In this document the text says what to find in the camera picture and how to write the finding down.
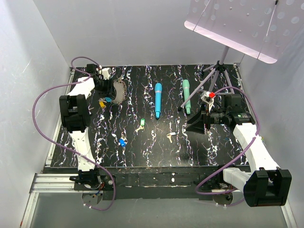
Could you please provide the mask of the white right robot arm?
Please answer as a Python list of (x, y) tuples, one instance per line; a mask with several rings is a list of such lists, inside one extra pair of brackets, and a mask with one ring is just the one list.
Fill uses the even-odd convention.
[(220, 165), (195, 188), (198, 191), (208, 181), (225, 189), (226, 193), (239, 190), (250, 207), (284, 206), (287, 201), (292, 175), (281, 169), (268, 153), (253, 116), (242, 108), (240, 94), (223, 95), (223, 105), (212, 111), (215, 93), (203, 92), (199, 112), (187, 123), (187, 131), (204, 134), (213, 124), (225, 125), (240, 143), (248, 160), (251, 173), (246, 174), (234, 164)]

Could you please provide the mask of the key with black tag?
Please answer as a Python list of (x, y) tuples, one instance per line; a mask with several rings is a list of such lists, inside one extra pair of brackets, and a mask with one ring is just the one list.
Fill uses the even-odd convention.
[(170, 143), (172, 143), (172, 136), (175, 136), (176, 135), (176, 132), (170, 132), (170, 133), (168, 133), (166, 136), (167, 136), (167, 138), (169, 139), (169, 141), (170, 141)]

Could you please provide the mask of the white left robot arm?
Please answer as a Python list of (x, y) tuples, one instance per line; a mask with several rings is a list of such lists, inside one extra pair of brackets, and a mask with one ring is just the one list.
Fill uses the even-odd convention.
[(67, 95), (59, 98), (59, 107), (63, 127), (72, 138), (72, 145), (77, 152), (78, 175), (70, 177), (71, 181), (96, 190), (101, 185), (101, 178), (95, 165), (88, 137), (91, 123), (87, 98), (96, 89), (102, 98), (116, 98), (111, 69), (101, 68), (96, 64), (88, 64), (85, 68), (90, 77), (81, 77)]

